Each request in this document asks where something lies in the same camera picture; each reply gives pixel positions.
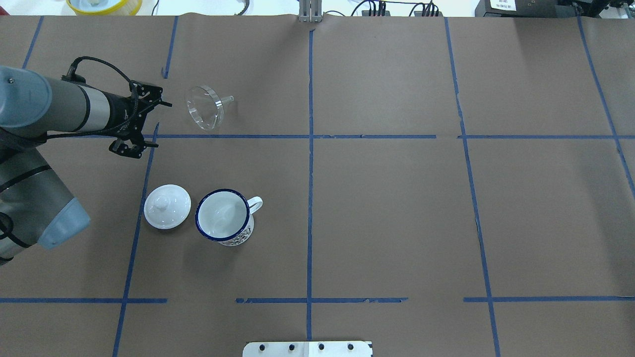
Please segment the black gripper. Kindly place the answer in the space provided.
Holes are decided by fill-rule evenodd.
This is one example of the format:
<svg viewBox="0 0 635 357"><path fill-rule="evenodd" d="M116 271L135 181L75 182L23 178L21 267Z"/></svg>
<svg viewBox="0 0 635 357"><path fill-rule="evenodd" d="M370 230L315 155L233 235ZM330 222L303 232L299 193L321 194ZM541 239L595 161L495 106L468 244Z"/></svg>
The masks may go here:
<svg viewBox="0 0 635 357"><path fill-rule="evenodd" d="M155 142L144 140L141 131L148 113L156 106L172 108L172 103L163 100L163 88L155 84L133 82L129 97L107 94L107 99L110 105L107 136L118 138L109 145L110 152L121 157L140 159L146 149L159 147Z"/></svg>

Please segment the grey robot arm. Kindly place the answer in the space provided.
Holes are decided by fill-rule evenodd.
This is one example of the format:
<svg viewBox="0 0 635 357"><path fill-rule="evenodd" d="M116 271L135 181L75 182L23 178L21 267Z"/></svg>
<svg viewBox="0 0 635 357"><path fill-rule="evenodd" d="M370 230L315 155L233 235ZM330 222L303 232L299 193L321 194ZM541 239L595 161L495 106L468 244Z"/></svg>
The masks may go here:
<svg viewBox="0 0 635 357"><path fill-rule="evenodd" d="M89 85L77 74L83 56L61 79L25 68L1 67L0 260L5 265L34 245L51 249L89 226L90 218L38 148L49 140L82 136L114 139L109 151L139 159L157 144L142 133L146 117L163 100L163 88L130 79L124 97Z"/></svg>

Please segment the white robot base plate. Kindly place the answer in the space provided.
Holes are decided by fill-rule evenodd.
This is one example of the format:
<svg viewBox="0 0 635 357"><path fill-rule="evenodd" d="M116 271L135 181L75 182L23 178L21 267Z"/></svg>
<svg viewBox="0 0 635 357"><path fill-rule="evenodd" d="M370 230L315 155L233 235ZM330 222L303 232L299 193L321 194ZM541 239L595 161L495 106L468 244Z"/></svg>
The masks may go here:
<svg viewBox="0 0 635 357"><path fill-rule="evenodd" d="M243 348L243 357L372 357L367 341L253 342Z"/></svg>

